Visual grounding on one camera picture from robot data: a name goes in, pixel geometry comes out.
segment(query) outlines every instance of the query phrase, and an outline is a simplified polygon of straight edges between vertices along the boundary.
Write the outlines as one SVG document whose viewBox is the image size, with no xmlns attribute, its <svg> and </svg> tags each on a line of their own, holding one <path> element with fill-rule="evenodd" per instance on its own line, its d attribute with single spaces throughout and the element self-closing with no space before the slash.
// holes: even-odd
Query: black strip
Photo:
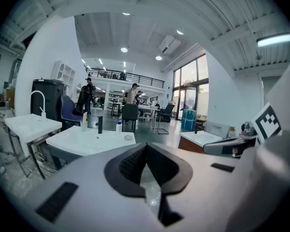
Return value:
<svg viewBox="0 0 290 232">
<path fill-rule="evenodd" d="M 232 167 L 232 166 L 227 166 L 227 165 L 223 165 L 223 164 L 219 164 L 219 163 L 213 163 L 211 165 L 211 167 L 218 168 L 220 170 L 227 171 L 227 172 L 230 172 L 230 173 L 232 173 L 234 168 L 235 168 L 235 167 Z"/>
<path fill-rule="evenodd" d="M 70 182 L 63 183 L 37 210 L 36 213 L 54 223 L 77 190 L 78 185 Z"/>
</svg>

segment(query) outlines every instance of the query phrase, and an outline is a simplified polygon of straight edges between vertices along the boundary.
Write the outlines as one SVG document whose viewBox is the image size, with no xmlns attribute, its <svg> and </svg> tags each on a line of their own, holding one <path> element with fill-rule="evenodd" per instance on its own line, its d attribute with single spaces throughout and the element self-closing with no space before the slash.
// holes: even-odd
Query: faucet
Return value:
<svg viewBox="0 0 290 232">
<path fill-rule="evenodd" d="M 30 94 L 30 104 L 31 104 L 31 96 L 32 96 L 32 94 L 34 94 L 34 93 L 40 93 L 42 96 L 43 96 L 43 109 L 40 107 L 40 109 L 41 109 L 41 111 L 42 111 L 42 113 L 41 113 L 41 117 L 42 117 L 42 119 L 43 119 L 43 121 L 46 121 L 46 112 L 45 112 L 45 96 L 44 96 L 44 94 L 41 92 L 41 91 L 39 91 L 39 90 L 35 90 L 35 91 L 32 91 L 31 92 L 31 94 Z"/>
</svg>

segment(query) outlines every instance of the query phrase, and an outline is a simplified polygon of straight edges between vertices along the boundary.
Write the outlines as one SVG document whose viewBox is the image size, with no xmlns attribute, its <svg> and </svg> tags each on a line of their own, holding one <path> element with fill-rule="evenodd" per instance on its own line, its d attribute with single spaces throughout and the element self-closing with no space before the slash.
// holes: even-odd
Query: chair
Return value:
<svg viewBox="0 0 290 232">
<path fill-rule="evenodd" d="M 131 129 L 133 129 L 133 123 L 134 123 L 134 129 L 133 132 L 135 132 L 135 125 L 136 125 L 136 121 L 137 121 L 137 116 L 139 113 L 139 108 L 137 105 L 134 104 L 126 104 L 122 107 L 121 110 L 121 119 L 122 119 L 122 128 L 121 130 L 123 131 L 124 129 L 124 122 L 125 120 L 132 120 L 132 127 Z"/>
<path fill-rule="evenodd" d="M 75 103 L 67 95 L 61 95 L 60 97 L 60 116 L 63 122 L 62 127 L 67 129 L 66 124 L 73 123 L 81 126 L 83 116 L 73 115 Z"/>
<path fill-rule="evenodd" d="M 158 123 L 157 132 L 158 134 L 169 134 L 169 132 L 166 129 L 159 128 L 160 122 L 171 122 L 172 117 L 172 110 L 174 109 L 175 105 L 168 104 L 164 110 L 160 110 L 160 112 L 157 114 L 156 122 Z"/>
</svg>

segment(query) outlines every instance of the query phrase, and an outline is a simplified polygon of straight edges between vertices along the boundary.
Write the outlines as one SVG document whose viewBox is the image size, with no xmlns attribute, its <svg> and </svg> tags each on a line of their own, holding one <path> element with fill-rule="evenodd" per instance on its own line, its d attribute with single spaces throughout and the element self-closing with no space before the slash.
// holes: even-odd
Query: ceiling light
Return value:
<svg viewBox="0 0 290 232">
<path fill-rule="evenodd" d="M 288 42 L 290 41 L 290 33 L 280 33 L 276 35 L 271 35 L 268 37 L 257 39 L 258 47 L 270 45 L 270 44 L 276 44 L 276 43 L 282 43 L 282 42 Z"/>
</svg>

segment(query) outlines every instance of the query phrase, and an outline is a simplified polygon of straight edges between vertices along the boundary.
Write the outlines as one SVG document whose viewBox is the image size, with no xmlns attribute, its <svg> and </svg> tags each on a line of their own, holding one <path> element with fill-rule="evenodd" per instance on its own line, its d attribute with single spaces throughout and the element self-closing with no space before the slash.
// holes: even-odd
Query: black railing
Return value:
<svg viewBox="0 0 290 232">
<path fill-rule="evenodd" d="M 112 70 L 103 70 L 103 69 L 86 69 L 86 72 L 89 74 L 89 76 L 96 76 L 101 78 L 110 78 L 110 79 L 117 79 L 117 80 L 123 80 L 128 82 L 134 82 L 139 85 L 146 84 L 153 87 L 161 87 L 164 86 L 164 81 L 142 76 L 142 75 L 136 75 L 132 73 L 123 73 L 119 71 L 112 71 Z"/>
</svg>

